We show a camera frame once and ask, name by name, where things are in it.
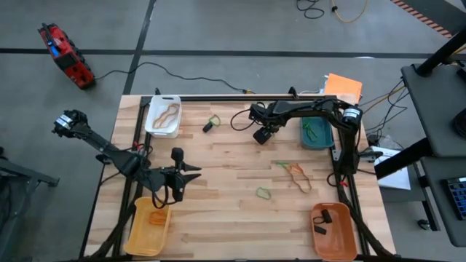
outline teal container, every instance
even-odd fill
[[[333,146],[332,128],[327,119],[319,116],[301,118],[301,145],[310,150]]]

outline orange bin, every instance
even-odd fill
[[[136,214],[130,238],[123,248],[131,255],[158,255],[167,240],[170,206],[156,209],[151,197],[140,197],[135,201],[135,205]]]
[[[322,217],[322,210],[327,210],[332,218],[331,223],[319,223],[327,230],[320,234],[314,230],[314,219]],[[314,237],[316,253],[325,261],[353,261],[358,255],[355,235],[352,230],[350,210],[342,203],[320,203],[311,212],[311,230]]]

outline butcher block tabletop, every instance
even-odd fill
[[[351,95],[339,95],[339,98],[353,101]],[[111,137],[111,142],[119,148],[132,145],[140,99],[139,95],[122,97]],[[249,108],[251,103],[182,102],[178,137],[151,139],[152,167],[173,165],[171,149],[181,147],[184,161],[202,168],[202,176],[186,187],[183,201],[171,206],[167,242],[154,260],[320,258],[313,248],[309,212],[317,203],[339,201],[336,189],[326,182],[333,172],[330,152],[310,151],[300,146],[299,119],[290,119],[263,146],[253,138],[258,125],[242,132],[234,131],[230,127],[231,117]],[[214,114],[221,119],[221,125],[204,133],[202,128]],[[89,119],[90,126],[94,121],[97,119]],[[237,128],[249,123],[248,113],[234,121]],[[142,130],[140,143],[144,135]],[[359,149],[367,147],[363,133]],[[312,190],[308,194],[301,192],[278,162],[299,163],[311,180]],[[361,162],[359,168],[374,171],[373,164],[367,162]],[[107,166],[102,179],[116,172],[115,167]],[[363,220],[384,247],[395,253],[376,176],[358,172],[354,177]],[[303,188],[309,187],[305,180],[299,183]],[[94,253],[117,224],[124,184],[125,177],[118,175],[100,187],[85,255]],[[269,189],[272,198],[257,197],[258,187]],[[148,190],[143,195],[151,196]],[[361,253],[355,224],[353,231]],[[123,244],[128,235],[129,226]]]

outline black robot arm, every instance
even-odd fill
[[[175,160],[175,165],[172,167],[158,167],[149,169],[151,162],[147,159],[148,149],[132,152],[121,150],[115,145],[102,138],[98,133],[94,132],[87,123],[87,116],[81,111],[72,110],[65,111],[54,123],[53,133],[57,133],[60,137],[78,138],[90,144],[97,149],[101,154],[110,159],[115,168],[127,178],[138,181],[144,187],[154,193],[162,186],[168,186],[173,191],[174,202],[183,200],[183,193],[186,184],[201,176],[200,174],[182,175],[183,171],[201,170],[198,167],[193,167],[184,163],[183,149],[173,148],[172,159]]]
[[[360,129],[363,112],[357,107],[334,96],[325,96],[313,101],[276,101],[267,107],[256,103],[251,105],[249,119],[263,125],[253,137],[264,144],[272,134],[284,127],[294,117],[321,116],[326,118],[339,132],[341,153],[337,172],[355,174],[359,164],[356,135]]]

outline red tool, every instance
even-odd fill
[[[95,76],[72,40],[56,24],[42,23],[39,33],[57,66],[81,89],[95,83]]]

